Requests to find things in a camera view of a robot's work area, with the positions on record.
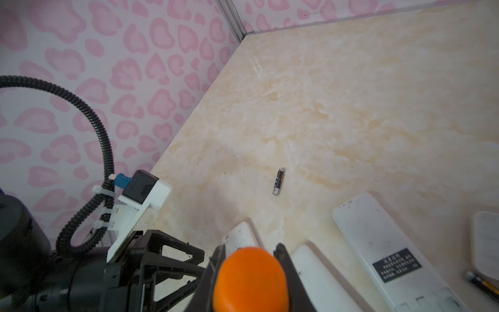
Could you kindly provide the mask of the aluminium left corner post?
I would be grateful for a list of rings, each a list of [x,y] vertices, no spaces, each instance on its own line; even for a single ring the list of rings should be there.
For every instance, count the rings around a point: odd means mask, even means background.
[[[217,5],[221,8],[225,19],[229,23],[231,30],[239,43],[247,36],[248,32],[243,26],[239,13],[232,0],[216,0]]]

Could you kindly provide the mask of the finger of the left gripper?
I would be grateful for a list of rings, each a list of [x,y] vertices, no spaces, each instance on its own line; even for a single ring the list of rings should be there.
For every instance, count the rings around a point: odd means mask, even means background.
[[[205,252],[160,230],[137,231],[141,238],[136,244],[136,261],[141,269],[201,269]],[[188,259],[180,261],[164,256],[164,247],[183,252]]]
[[[170,311],[195,292],[204,272],[148,269],[148,311]]]

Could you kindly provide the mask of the red white remote control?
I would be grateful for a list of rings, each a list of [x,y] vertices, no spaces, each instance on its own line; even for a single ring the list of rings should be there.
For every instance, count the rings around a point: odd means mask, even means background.
[[[393,311],[467,310],[373,195],[347,200],[332,217]]]

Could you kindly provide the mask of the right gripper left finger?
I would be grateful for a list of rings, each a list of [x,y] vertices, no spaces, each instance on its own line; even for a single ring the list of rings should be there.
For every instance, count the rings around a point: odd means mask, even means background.
[[[191,301],[189,302],[185,312],[213,312],[213,294],[217,276],[226,259],[226,246],[224,244],[218,246],[209,258],[209,262],[203,276],[201,277],[196,291],[194,292]]]

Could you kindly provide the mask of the black battery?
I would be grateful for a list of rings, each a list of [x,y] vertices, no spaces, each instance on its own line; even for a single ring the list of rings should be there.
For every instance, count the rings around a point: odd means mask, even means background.
[[[281,192],[281,188],[282,188],[282,183],[283,183],[283,180],[284,180],[285,172],[286,172],[285,168],[280,168],[278,170],[278,173],[277,173],[277,176],[276,176],[276,179],[275,179],[275,183],[274,183],[274,190],[272,192],[274,196],[278,196],[280,194],[280,192]]]
[[[495,287],[493,284],[488,282],[485,278],[480,276],[479,274],[466,271],[464,273],[465,279],[473,284],[476,288],[486,294],[491,300],[494,300],[496,303],[499,301],[499,289]]]

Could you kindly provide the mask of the orange black screwdriver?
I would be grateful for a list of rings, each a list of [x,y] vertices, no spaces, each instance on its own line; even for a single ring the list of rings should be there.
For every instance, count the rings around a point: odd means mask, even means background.
[[[222,263],[213,291],[214,311],[288,311],[284,270],[259,247],[240,248]]]

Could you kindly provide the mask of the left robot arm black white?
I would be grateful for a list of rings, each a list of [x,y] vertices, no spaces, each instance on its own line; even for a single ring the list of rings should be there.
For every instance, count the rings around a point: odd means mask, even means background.
[[[168,311],[204,273],[202,250],[159,230],[134,231],[107,252],[57,255],[21,201],[1,195],[1,310]]]

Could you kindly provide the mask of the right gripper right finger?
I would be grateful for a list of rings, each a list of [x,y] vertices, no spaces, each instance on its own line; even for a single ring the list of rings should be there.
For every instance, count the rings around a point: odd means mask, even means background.
[[[284,244],[279,243],[275,247],[274,257],[278,260],[285,273],[289,297],[288,310],[316,312]]]

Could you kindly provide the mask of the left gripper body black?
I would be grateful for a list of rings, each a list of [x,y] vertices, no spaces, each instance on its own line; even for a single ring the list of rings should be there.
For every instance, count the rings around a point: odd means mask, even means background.
[[[53,253],[35,282],[35,311],[103,311],[106,303],[125,311],[127,281],[135,272],[129,257],[143,237],[132,234],[111,261],[104,247],[71,259]]]

